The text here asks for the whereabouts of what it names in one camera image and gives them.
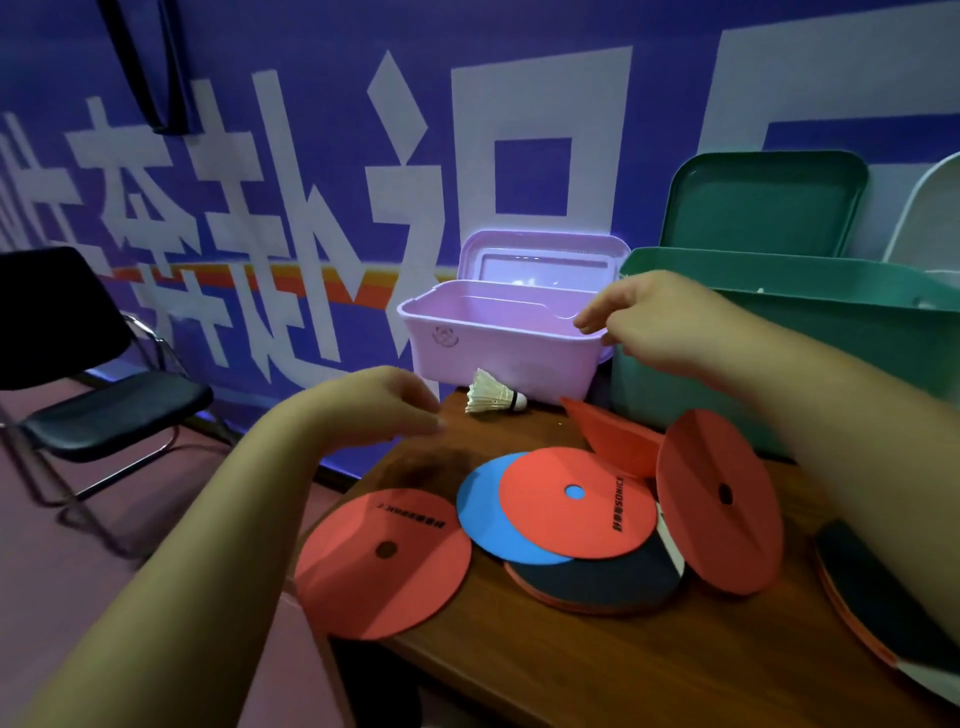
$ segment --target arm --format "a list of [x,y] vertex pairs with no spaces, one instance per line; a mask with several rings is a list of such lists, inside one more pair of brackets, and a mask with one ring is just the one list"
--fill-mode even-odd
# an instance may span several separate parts
[[575,324],[751,405],[960,643],[960,411],[663,271],[614,283]]
[[440,404],[382,367],[268,412],[35,700],[25,725],[232,726],[273,621],[320,459],[423,435]]

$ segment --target black strap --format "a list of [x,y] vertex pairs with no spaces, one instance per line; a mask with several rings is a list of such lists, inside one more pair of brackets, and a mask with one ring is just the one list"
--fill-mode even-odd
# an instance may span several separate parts
[[97,0],[100,15],[107,24],[107,32],[120,60],[130,91],[155,133],[182,136],[190,133],[190,118],[187,113],[190,98],[183,78],[183,63],[180,53],[180,17],[173,0],[158,0],[160,26],[163,29],[163,49],[167,59],[167,118],[160,118],[154,96],[147,84],[140,56],[133,45],[133,37],[127,28],[119,0]]

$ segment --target right hand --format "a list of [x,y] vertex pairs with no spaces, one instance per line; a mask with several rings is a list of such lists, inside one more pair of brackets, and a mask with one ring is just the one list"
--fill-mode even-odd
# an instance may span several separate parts
[[719,293],[669,271],[611,283],[573,320],[581,333],[606,327],[605,344],[622,344],[643,364],[670,374],[712,379],[721,351],[737,351],[763,320]]

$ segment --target chair backrest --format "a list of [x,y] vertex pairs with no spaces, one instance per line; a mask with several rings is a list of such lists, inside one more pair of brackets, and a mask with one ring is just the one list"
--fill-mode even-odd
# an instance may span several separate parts
[[73,376],[133,340],[107,289],[66,247],[0,255],[0,390]]

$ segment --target red foam disc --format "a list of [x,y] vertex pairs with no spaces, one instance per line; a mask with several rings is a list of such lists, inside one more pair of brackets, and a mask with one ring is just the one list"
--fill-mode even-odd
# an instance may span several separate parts
[[657,473],[657,455],[663,435],[584,401],[560,398],[561,404],[584,433],[593,451],[635,477]]
[[677,548],[706,582],[749,595],[777,578],[783,519],[770,475],[715,412],[685,412],[666,431],[657,492]]
[[310,534],[297,596],[315,633],[378,640],[439,611],[467,575],[470,552],[452,503],[409,488],[377,491]]
[[500,479],[500,506],[524,538],[576,559],[632,551],[657,525],[657,505],[643,482],[576,448],[518,458]]

